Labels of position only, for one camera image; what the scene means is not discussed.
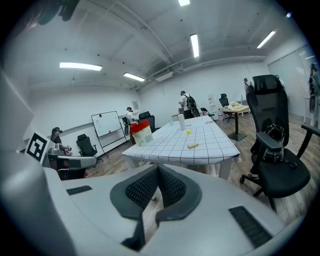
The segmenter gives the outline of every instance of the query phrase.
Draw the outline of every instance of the white wall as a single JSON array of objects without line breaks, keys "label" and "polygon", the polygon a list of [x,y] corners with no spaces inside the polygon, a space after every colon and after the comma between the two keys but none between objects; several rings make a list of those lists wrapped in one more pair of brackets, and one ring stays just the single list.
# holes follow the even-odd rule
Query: white wall
[{"label": "white wall", "polygon": [[279,27],[265,47],[268,50],[267,58],[264,61],[266,65],[296,51],[300,47],[307,45],[308,40],[296,25],[293,19],[287,19]]},{"label": "white wall", "polygon": [[[91,115],[117,111],[118,116],[122,116],[127,107],[133,109],[132,101],[138,102],[139,106],[139,110],[135,110],[134,115],[144,111],[140,96],[135,91],[95,86],[63,89],[46,88],[32,91],[29,97],[29,106],[34,113],[34,118],[23,139],[27,141],[33,129],[48,137],[51,135],[52,128],[59,127],[64,131],[60,135],[62,144],[70,145],[74,156],[80,155],[78,153],[80,149],[76,141],[78,135],[81,134],[90,137],[91,144],[96,144],[98,151],[96,156],[100,156],[103,154],[103,149],[97,138]],[[102,137],[100,141],[104,147],[111,141],[123,136],[122,130],[119,130]],[[110,146],[105,147],[104,151],[110,149]]]},{"label": "white wall", "polygon": [[117,111],[121,116],[127,107],[133,108],[132,101],[138,102],[139,111],[143,110],[141,99],[135,91],[86,86],[33,91],[29,106],[34,113],[32,126],[49,136],[54,127],[68,130],[92,123],[91,115]]},{"label": "white wall", "polygon": [[155,117],[155,126],[164,126],[171,115],[178,113],[180,92],[194,97],[199,108],[210,109],[208,94],[213,94],[215,109],[221,107],[219,98],[226,94],[229,102],[245,98],[244,78],[267,75],[269,70],[263,62],[242,61],[177,74],[163,82],[154,82],[140,92],[146,111]]},{"label": "white wall", "polygon": [[268,54],[265,63],[266,65],[269,65],[270,63],[292,53],[293,51],[296,51],[306,44],[308,44],[308,40],[303,36],[303,34],[293,34]]}]

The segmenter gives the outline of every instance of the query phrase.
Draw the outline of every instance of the yellow object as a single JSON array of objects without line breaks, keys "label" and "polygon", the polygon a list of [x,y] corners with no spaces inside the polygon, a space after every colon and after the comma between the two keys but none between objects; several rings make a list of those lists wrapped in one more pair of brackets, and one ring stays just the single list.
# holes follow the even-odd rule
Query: yellow object
[{"label": "yellow object", "polygon": [[188,149],[193,149],[193,148],[196,148],[199,146],[199,143],[198,142],[195,142],[195,143],[192,143],[192,144],[189,144],[188,145]]}]

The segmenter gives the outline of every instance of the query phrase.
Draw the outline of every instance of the black office chair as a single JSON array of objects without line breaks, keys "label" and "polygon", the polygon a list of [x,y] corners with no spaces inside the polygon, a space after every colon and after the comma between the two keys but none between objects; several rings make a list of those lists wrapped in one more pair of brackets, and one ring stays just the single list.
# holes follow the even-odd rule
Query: black office chair
[{"label": "black office chair", "polygon": [[269,198],[272,209],[276,211],[274,198],[290,196],[301,190],[310,180],[310,173],[300,160],[312,134],[320,136],[320,130],[303,124],[306,136],[297,155],[289,149],[284,149],[282,162],[270,162],[263,160],[266,149],[278,152],[282,146],[265,133],[267,126],[279,125],[284,129],[285,147],[289,141],[289,117],[288,98],[278,78],[274,75],[254,76],[254,91],[246,95],[246,100],[252,112],[256,128],[256,141],[251,148],[251,160],[253,167],[250,172],[257,174],[242,175],[240,183],[245,179],[258,184],[261,188],[253,195],[258,196],[262,192]]},{"label": "black office chair", "polygon": [[156,131],[155,116],[150,115],[149,111],[139,114],[138,124],[144,120],[148,120],[151,132],[154,133]]},{"label": "black office chair", "polygon": [[[221,94],[221,98],[219,99],[222,107],[225,107],[225,106],[229,106],[229,101],[228,101],[228,98],[227,98],[227,95],[225,93],[222,93]],[[234,116],[232,116],[232,113],[227,113],[229,116],[222,119],[222,121],[224,121],[225,119],[227,119],[227,123],[229,123],[230,119],[235,119]]]},{"label": "black office chair", "polygon": [[[93,145],[94,148],[91,146],[90,138],[87,137],[85,134],[81,134],[78,136],[78,140],[76,141],[76,144],[80,148],[81,151],[79,151],[80,155],[82,157],[93,157],[98,151],[96,145]],[[97,158],[96,161],[104,161],[101,158]]]},{"label": "black office chair", "polygon": [[129,128],[129,123],[128,123],[128,119],[126,117],[122,118],[122,122],[124,125],[124,135],[128,136],[130,134],[130,128]]},{"label": "black office chair", "polygon": [[154,115],[150,115],[149,117],[146,117],[146,118],[139,118],[138,124],[140,124],[144,120],[148,120],[151,132],[154,133],[156,131],[155,116]]},{"label": "black office chair", "polygon": [[139,119],[148,118],[148,117],[150,117],[150,116],[151,116],[151,115],[150,115],[149,111],[143,112],[143,113],[140,113],[140,114],[139,114]]},{"label": "black office chair", "polygon": [[208,113],[207,116],[210,117],[215,123],[217,123],[216,120],[213,118],[213,116],[215,114],[210,114],[209,111],[205,107],[201,107],[200,109],[201,109],[202,112],[207,112]]}]

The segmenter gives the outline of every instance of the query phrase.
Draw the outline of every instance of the table leg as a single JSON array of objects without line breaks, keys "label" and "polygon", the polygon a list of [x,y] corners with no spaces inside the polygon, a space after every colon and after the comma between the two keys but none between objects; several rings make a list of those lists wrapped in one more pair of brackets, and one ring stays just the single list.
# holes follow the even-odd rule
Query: table leg
[{"label": "table leg", "polygon": [[130,157],[128,155],[124,155],[124,159],[132,169],[140,167],[138,160],[133,159],[132,157]]},{"label": "table leg", "polygon": [[228,135],[230,139],[233,139],[235,141],[241,141],[243,138],[247,137],[247,135],[239,133],[239,125],[238,125],[238,113],[234,113],[234,119],[235,119],[235,132]]},{"label": "table leg", "polygon": [[222,163],[220,163],[220,171],[219,171],[219,178],[228,180],[230,170],[231,170],[231,163],[232,163],[232,158],[228,158],[224,160]]}]

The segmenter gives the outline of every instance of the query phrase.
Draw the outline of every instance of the ceiling light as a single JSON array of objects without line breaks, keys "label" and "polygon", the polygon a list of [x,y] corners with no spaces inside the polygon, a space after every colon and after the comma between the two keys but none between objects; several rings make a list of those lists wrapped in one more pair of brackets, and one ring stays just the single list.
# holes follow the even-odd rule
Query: ceiling light
[{"label": "ceiling light", "polygon": [[271,31],[265,39],[263,39],[263,41],[257,46],[257,48],[261,48],[276,32],[275,31]]},{"label": "ceiling light", "polygon": [[190,35],[192,48],[193,48],[193,56],[198,57],[199,56],[199,45],[198,45],[198,36],[197,34]]},{"label": "ceiling light", "polygon": [[308,58],[305,58],[305,60],[310,59],[310,58],[313,58],[313,57],[316,57],[316,56],[315,56],[315,55],[310,56],[310,57],[308,57]]},{"label": "ceiling light", "polygon": [[60,68],[100,71],[102,69],[102,66],[89,65],[89,64],[83,64],[83,63],[60,62]]},{"label": "ceiling light", "polygon": [[186,6],[190,4],[190,0],[179,0],[180,6]]},{"label": "ceiling light", "polygon": [[128,72],[124,73],[123,74],[125,77],[127,78],[132,78],[132,79],[135,79],[135,80],[138,80],[140,82],[143,82],[145,79],[139,77],[139,76],[136,76],[136,75],[133,75],[133,74],[129,74]]}]

